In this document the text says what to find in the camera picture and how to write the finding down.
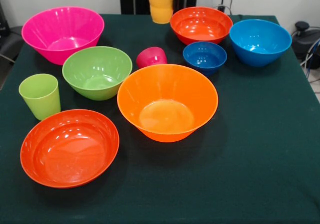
magenta cup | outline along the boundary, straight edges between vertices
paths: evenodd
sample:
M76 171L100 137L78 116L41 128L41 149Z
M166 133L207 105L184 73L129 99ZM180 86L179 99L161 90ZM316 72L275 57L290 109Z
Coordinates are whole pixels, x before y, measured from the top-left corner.
M136 64L141 69L149 65L167 64L166 59L166 54L162 48L150 47L137 56Z
M58 7L31 17L22 37L47 60L63 65L73 53L96 46L104 27L103 18L92 10Z

table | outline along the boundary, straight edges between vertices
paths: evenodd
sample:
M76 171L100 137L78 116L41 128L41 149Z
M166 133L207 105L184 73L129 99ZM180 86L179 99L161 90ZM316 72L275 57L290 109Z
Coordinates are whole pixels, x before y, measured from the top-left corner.
M99 45L133 60L150 46L183 64L169 25L150 16L103 15ZM232 16L276 22L273 16ZM239 62L229 38L226 64L212 77L219 106L187 139L154 142L120 114L116 97L92 101L63 79L61 66L24 45L0 92L1 223L318 223L320 105L289 49L264 68ZM58 78L63 110L99 111L117 126L120 149L95 181L73 189L41 186L20 165L20 147L37 124L18 85L29 75Z

orange bowl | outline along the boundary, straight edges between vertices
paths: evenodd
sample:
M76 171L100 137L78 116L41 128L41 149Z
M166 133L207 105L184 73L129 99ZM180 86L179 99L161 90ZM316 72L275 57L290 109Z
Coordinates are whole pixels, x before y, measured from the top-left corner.
M191 68L159 64L129 75L118 91L122 115L147 137L182 140L206 124L218 107L218 94L203 74Z
M220 43L233 23L225 13L207 7L190 7L176 12L170 20L176 36L186 45L197 41Z
M107 117L91 110L67 110L41 121L28 133L20 161L32 180L70 188L102 174L118 148L117 129Z

dark blue bowl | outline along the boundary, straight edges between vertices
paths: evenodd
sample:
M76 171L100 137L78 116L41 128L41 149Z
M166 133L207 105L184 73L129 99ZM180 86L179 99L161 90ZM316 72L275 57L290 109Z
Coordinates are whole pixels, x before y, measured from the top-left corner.
M210 76L225 63L227 53L217 44L194 42L185 47L183 57L190 67Z
M287 30L265 20L240 21L232 26L229 36L239 59L254 67L273 62L292 42Z

bowl rim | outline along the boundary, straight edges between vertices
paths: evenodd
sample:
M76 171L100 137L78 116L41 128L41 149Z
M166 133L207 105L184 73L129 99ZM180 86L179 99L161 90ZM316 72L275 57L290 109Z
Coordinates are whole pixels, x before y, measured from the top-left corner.
M72 8L72 9L82 9L82 10L86 10L86 11L89 11L89 12L92 12L94 14L96 14L98 16L98 18L102 21L102 29L101 31L90 41L88 41L87 43L83 44L83 45L80 45L78 47L75 47L75 48L69 48L69 49L63 49L63 50L48 50L48 49L45 49L45 48L39 48L39 47L36 47L35 45L32 45L29 41L27 41L27 39L25 38L25 35L24 35L24 29L25 29L25 26L26 24L32 20L34 17L38 16L38 15L41 15L45 12L50 12L50 11L53 11L53 10L59 10L59 9L67 9L67 8ZM51 8L51 9L47 9L47 10L44 10L44 11L41 11L35 15L33 15L32 17L30 17L23 25L22 29L21 29L21 36L23 38L23 40L28 44L30 45L31 47L33 47L34 49L37 49L37 50L43 50L43 51L51 51L51 52L62 52L62 51L69 51L69 50L76 50L76 49L79 49L79 48L82 48L83 46L85 45L88 45L90 43L92 43L93 41L96 40L96 38L98 38L99 36L101 36L102 32L104 31L105 29L105 22L104 22L104 19L102 18L102 16L97 13L96 11L93 11L91 9L88 9L88 8L83 8L83 7L78 7L78 6L61 6L61 7L54 7L54 8Z
M215 48L218 48L218 49L222 49L222 50L223 50L223 53L224 53L224 61L222 61L221 64L219 64L219 65L217 65L217 66L213 66L213 67L201 67L201 66L197 66L197 65L191 63L190 61L188 61L187 58L186 58L186 53L185 53L185 51L187 50L187 48L189 48L191 45L197 45L197 44L203 44L203 43L209 44L209 45L211 45L211 46L213 46L213 47L215 47ZM217 44L215 44L215 43L208 42L208 41L198 41L198 42L193 42L193 43L187 45L187 46L183 49L182 55L183 55L185 61L187 61L191 66L194 66L194 67L197 67L197 68L203 69L203 70L211 70L211 69L216 69L216 68L221 67L221 66L226 62L227 57L228 57L228 55L227 55L226 51L224 50L224 48L222 48L220 45L217 45Z
M276 26L277 28L282 29L282 30L289 36L290 43L288 44L287 47L283 48L281 51L277 51L277 52L273 52L273 53L262 53L262 52L249 51L249 50L243 48L242 46L238 45L238 44L234 41L234 39L232 38L232 29L233 29L235 26L240 25L240 24L242 24L242 23L244 23L244 22L265 22L265 23L268 23L268 24L270 24L270 25ZM276 23L271 22L271 21L268 21L268 20L248 19L248 20L238 21L238 22L236 22L236 23L231 27L229 36L230 36L230 39L231 39L232 43L234 43L235 45L237 45L237 46L238 46L239 48L241 48L242 50L245 50L245 51L250 52L250 53L261 54L261 55L280 54L280 53L286 51L287 49L289 49L290 46L291 46L291 44L292 44L292 37L291 37L290 33L289 33L284 27L282 27L281 25L276 24Z
M191 37L184 36L184 35L178 33L178 32L175 30L175 28L172 26L172 20L174 19L175 15L177 15L179 12L184 12L184 11L186 11L186 10L188 10L188 9L209 9L209 10L213 10L214 12L219 12L219 13L225 15L226 18L231 22L231 27L230 27L230 29L227 31L227 33L226 33L225 35L220 36L220 37L218 37L218 38L212 38L212 39L209 39L209 40L198 40L198 39L196 39L196 38L191 38ZM171 17L171 19L170 19L170 26L171 26L172 30L175 32L176 35L180 35L180 36L182 36L182 37L184 37L184 38L187 38L187 39L190 39L190 40L202 41L202 42L210 42L210 41L214 41L214 40L219 40L219 39L225 38L226 36L228 36L228 34L229 34L229 32L230 32L230 30L231 30L231 28L232 28L233 25L234 25L234 23L233 23L232 19L231 19L227 14L225 14L225 13L223 13L223 12L217 10L217 9L210 8L210 7L204 7L204 6L194 6L194 7L184 8L184 9L179 10L179 11L177 11L176 13L174 13L174 15L172 15L172 17Z
M72 83L65 77L64 69L65 69L65 66L66 66L66 62L67 62L72 56L77 55L77 54L80 53L80 52L85 52L85 51L87 51L87 50L89 50L89 49L114 49L114 50L117 50L117 51L119 51L119 52L122 52L122 53L130 60L130 71L129 71L129 73L124 77L123 80L118 81L116 84L114 84L114 85L112 85L112 86L108 86L108 87L106 87L106 88L87 89L87 88L80 87L80 86L77 86L77 85L72 84ZM63 63L63 66L62 66L62 76L63 76L64 80L65 80L69 85L74 86L74 87L76 87L76 88L78 88L78 89L80 89L80 90L86 90L86 91L101 91L101 90L107 90L107 89L113 88L114 86L117 86L118 84L121 84L121 83L131 74L132 68L133 68L132 60L131 60L130 56L129 56L126 52L124 52L124 51L122 51L122 50L120 50L120 49L114 48L114 47L110 47L110 46L93 46L93 47L85 48L85 49L83 49L83 50L79 50L79 51L73 53L72 55L70 55L70 56L65 60L65 62Z
M195 74L204 77L204 78L205 78L205 81L207 81L207 82L213 87L213 94L214 94L214 95L216 96L216 98L217 98L217 99L216 99L217 101L216 101L216 103L215 103L215 105L214 105L214 108L213 108L214 110L213 110L212 114L210 114L209 117L208 117L202 124L197 125L196 127L191 128L191 129L186 130L186 131L180 131L180 132L175 132L175 133L163 133L163 132L150 131L150 130L148 130L148 129L146 129L146 128L143 128L143 127L140 126L140 125L134 124L133 122L131 122L130 120L127 119L126 115L124 115L123 110L122 110L122 107L121 107L121 104L119 103L119 96L120 96L119 93L121 93L121 89L124 88L124 87L123 87L123 85L120 85L120 88L119 88L119 90L118 90L118 94L117 94L117 97L116 97L116 98L117 98L117 99L116 99L116 102L117 102L118 108L119 108L122 116L123 116L129 123L131 123L133 126L135 126L136 128L141 129L141 130L146 131L146 132L149 132L149 133L160 134L160 135L179 135L179 134L185 134L185 133L193 132L193 131L199 129L200 127L204 126L205 124L207 124L207 123L212 119L212 117L214 116L214 114L216 113L216 111L217 111L217 109L218 109L219 97L218 97L217 89L215 88L215 86L213 85L213 83L212 83L204 74L200 73L199 71L194 70L194 69L192 69L192 68L190 68L190 67L187 67L187 66L184 66L184 65L178 65L178 64L157 64L157 65L146 66L146 67L144 67L144 68L141 68L141 69L138 69L138 70L134 71L130 76L128 76L128 77L125 79L125 81L126 81L128 78L133 78L133 76L135 76L136 73L138 73L138 72L140 72L140 71L145 71L146 68L160 68L160 66L168 66L168 67L169 67L169 66L175 66L175 67L177 66L178 68L188 69L189 71L192 71L192 72L194 72Z
M23 146L24 146L24 144L25 144L25 141L26 141L27 137L28 137L39 125L41 125L43 121L47 121L48 119L50 119L50 118L52 118L52 117L54 117L54 116L57 116L57 115L62 115L62 116L63 116L63 115L66 114L66 113L79 112L79 111L81 111L81 112L87 112L87 113L88 113L88 112L90 112L90 113L95 113L95 114L100 115L100 116L103 117L103 118L106 118L106 119L110 122L112 128L114 128L114 130L116 131L117 141L115 142L115 144L116 144L116 146L117 146L117 147L116 147L117 149L116 149L115 155L111 158L110 163L107 164L107 165L105 165L105 166L104 166L99 172L97 172L93 177L89 178L88 180L79 182L79 183L77 183L77 184L66 184L66 185L54 186L54 185L48 185L47 183L45 183L45 182L43 182L43 181L41 181L41 180L37 180L37 179L31 177L31 176L29 175L29 172L27 171L27 169L25 168L25 166L24 166L24 164L23 164L23 162L22 162L22 159L23 159L23 158L22 158L22 150L23 150ZM53 114L53 115L47 117L46 119L40 121L37 125L35 125L35 126L28 132L28 134L25 136L25 138L24 138L24 140L23 140L23 142L22 142L21 148L20 148L20 164L21 164L24 172L27 174L27 176L28 176L30 179L32 179L33 181L35 181L35 182L37 182L37 183L39 183L39 184L41 184L41 185L48 186L48 187L53 187L53 188L59 188L59 189L78 187L78 186L85 185L85 184L87 184L87 183L95 180L95 179L98 178L100 175L102 175L102 174L105 172L105 170L107 170L107 169L110 167L110 165L113 163L113 161L114 161L114 159L115 159L115 157L117 156L117 153L118 153L118 151L119 151L119 146L120 146L119 144L120 144L120 136L119 136L118 129L117 129L117 127L115 126L115 124L114 124L108 117L106 117L105 115L103 115L103 114L101 114L101 113L99 113L99 112L97 112L97 111L88 110L88 109L71 109L71 110L64 110L64 111L60 111L60 112L58 112L58 113L56 113L56 114Z

